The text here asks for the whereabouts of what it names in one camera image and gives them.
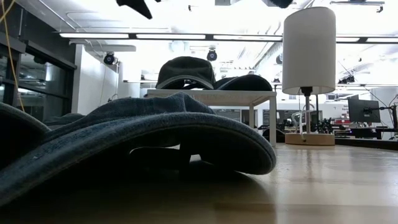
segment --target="white lampshade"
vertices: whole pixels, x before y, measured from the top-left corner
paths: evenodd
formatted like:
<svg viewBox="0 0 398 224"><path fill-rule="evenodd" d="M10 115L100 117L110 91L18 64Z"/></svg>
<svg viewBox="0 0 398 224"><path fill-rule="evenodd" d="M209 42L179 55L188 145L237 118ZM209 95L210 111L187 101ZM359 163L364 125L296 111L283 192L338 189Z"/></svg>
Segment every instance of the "white lampshade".
<svg viewBox="0 0 398 224"><path fill-rule="evenodd" d="M283 38L282 92L329 93L336 88L336 16L327 7L311 7L286 18Z"/></svg>

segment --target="denim cap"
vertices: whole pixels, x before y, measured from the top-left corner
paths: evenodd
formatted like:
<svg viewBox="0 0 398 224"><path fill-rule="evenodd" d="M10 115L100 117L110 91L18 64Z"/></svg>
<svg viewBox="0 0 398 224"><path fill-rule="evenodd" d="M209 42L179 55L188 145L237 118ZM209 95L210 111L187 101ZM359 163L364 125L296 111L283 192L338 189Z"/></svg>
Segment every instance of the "denim cap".
<svg viewBox="0 0 398 224"><path fill-rule="evenodd" d="M273 148L255 130L215 115L186 93L114 100L44 135L37 147L0 171L0 206L103 151L128 157L136 155L133 149L168 153L164 147L179 144L188 159L198 154L203 161L248 174L267 174L276 163ZM156 161L163 154L150 156Z"/></svg>

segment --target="wooden table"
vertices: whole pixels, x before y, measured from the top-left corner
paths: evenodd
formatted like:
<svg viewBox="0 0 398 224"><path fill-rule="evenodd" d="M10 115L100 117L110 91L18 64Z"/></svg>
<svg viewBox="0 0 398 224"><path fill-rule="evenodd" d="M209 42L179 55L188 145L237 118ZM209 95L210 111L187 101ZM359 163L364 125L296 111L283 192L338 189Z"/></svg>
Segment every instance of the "wooden table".
<svg viewBox="0 0 398 224"><path fill-rule="evenodd" d="M131 174L132 182L106 184L100 174L91 187L49 185L52 195L0 210L0 223L397 223L396 152L285 144L276 152L268 175L193 162L186 181L165 172L143 182Z"/></svg>
<svg viewBox="0 0 398 224"><path fill-rule="evenodd" d="M225 90L148 90L147 97L167 97L184 92L208 106L248 106L249 125L254 127L254 107L269 101L270 143L276 146L276 92Z"/></svg>

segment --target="dome camera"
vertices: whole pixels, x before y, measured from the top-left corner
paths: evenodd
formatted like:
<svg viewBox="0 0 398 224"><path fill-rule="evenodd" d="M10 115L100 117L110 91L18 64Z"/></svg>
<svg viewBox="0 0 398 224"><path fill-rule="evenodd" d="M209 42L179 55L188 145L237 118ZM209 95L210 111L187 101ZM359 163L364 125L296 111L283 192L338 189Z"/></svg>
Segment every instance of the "dome camera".
<svg viewBox="0 0 398 224"><path fill-rule="evenodd" d="M107 65L114 65L118 62L118 58L114 56L114 52L108 52L106 53L106 56L104 58L104 63Z"/></svg>
<svg viewBox="0 0 398 224"><path fill-rule="evenodd" d="M209 50L209 53L207 54L207 60L211 62L217 60L217 53L215 49Z"/></svg>

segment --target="lamp base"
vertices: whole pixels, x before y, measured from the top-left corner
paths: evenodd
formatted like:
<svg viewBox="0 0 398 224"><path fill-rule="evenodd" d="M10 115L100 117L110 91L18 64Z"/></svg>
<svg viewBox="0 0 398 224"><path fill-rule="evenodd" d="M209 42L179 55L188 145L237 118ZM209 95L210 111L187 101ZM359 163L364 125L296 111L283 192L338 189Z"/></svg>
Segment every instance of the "lamp base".
<svg viewBox="0 0 398 224"><path fill-rule="evenodd" d="M285 134L286 144L297 144L307 146L334 146L335 135L334 134L304 134L304 139L301 138L300 134L287 133Z"/></svg>

